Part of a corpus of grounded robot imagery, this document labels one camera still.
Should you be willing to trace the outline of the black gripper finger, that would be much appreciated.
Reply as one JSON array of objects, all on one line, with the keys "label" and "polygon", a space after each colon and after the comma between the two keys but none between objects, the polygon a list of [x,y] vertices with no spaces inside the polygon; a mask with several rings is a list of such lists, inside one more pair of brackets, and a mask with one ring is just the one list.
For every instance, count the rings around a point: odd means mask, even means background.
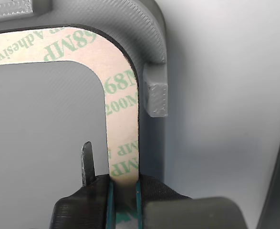
[{"label": "black gripper finger", "polygon": [[108,174],[96,175],[91,142],[82,147],[82,187],[56,202],[51,229],[114,229],[114,184]]},{"label": "black gripper finger", "polygon": [[140,229],[245,229],[238,205],[225,197],[193,199],[155,177],[140,175],[136,184]]}]

